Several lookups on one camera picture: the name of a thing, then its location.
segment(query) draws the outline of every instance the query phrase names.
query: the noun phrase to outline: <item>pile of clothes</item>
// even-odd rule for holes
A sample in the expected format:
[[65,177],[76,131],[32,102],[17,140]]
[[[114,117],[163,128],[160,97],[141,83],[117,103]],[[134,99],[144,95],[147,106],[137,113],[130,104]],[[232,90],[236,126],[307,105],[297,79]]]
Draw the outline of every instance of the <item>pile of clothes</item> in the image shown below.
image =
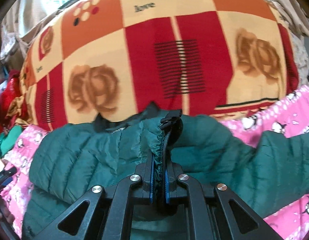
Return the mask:
[[[182,109],[173,161],[227,184],[284,239],[302,239],[309,30],[279,2],[80,0],[50,21],[20,89],[4,94],[11,76],[0,95],[0,162],[18,169],[1,196],[17,234],[34,238],[91,186],[133,174],[149,149],[158,157],[160,119]],[[131,239],[185,239],[182,217],[134,214]]]

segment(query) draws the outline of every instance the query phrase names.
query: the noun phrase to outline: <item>hand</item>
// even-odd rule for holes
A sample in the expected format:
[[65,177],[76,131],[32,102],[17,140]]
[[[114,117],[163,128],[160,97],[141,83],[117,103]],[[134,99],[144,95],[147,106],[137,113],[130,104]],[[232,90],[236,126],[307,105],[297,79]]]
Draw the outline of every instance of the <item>hand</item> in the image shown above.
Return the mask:
[[0,208],[1,211],[3,213],[3,215],[5,216],[5,218],[7,219],[8,223],[12,225],[15,217],[14,215],[11,214],[11,212],[8,210],[7,205],[5,203],[5,201],[2,199],[2,197],[0,196]]

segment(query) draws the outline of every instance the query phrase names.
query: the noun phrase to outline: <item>green fabric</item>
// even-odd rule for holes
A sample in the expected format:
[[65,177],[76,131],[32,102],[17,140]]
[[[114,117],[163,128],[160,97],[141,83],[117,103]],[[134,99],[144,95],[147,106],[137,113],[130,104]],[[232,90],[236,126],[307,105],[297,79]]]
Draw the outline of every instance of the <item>green fabric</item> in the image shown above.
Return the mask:
[[0,159],[14,147],[16,140],[22,133],[22,130],[23,129],[21,126],[16,125],[12,127],[7,135],[3,132],[0,134]]
[[[107,187],[133,174],[148,149],[160,157],[164,134],[159,125],[166,113],[114,133],[96,133],[92,124],[69,124],[48,134],[30,168],[35,188],[23,239],[32,239],[91,186]],[[172,160],[201,183],[227,184],[261,217],[309,193],[309,133],[285,138],[266,131],[255,149],[208,116],[182,120]],[[155,216],[144,210],[134,216],[130,239],[185,239],[185,227],[178,226],[182,212],[153,221]]]

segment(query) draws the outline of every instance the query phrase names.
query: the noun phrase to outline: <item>triangular cutout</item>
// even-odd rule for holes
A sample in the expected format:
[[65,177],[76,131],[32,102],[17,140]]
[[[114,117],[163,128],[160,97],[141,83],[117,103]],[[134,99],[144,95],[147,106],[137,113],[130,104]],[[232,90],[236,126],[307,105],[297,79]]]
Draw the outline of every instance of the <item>triangular cutout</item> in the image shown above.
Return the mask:
[[71,236],[75,236],[79,231],[84,215],[88,210],[89,204],[89,201],[83,201],[72,213],[70,213],[64,220],[59,223],[58,229],[68,233]]
[[239,230],[246,234],[258,228],[257,223],[233,199],[229,201],[232,213],[235,216]]

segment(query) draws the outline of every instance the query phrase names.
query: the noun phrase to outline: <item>brown rose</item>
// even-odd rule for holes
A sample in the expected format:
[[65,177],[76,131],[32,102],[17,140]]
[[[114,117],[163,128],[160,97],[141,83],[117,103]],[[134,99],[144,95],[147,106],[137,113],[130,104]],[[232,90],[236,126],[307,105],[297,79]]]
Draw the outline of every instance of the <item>brown rose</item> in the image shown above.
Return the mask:
[[118,82],[113,69],[106,65],[76,66],[69,80],[69,103],[79,113],[89,113],[92,109],[113,113],[117,110]]
[[240,29],[237,35],[238,68],[249,76],[265,75],[269,84],[277,82],[281,74],[280,58],[268,41],[254,33]]
[[48,27],[46,34],[41,41],[41,51],[43,54],[48,54],[51,50],[53,41],[53,28]]

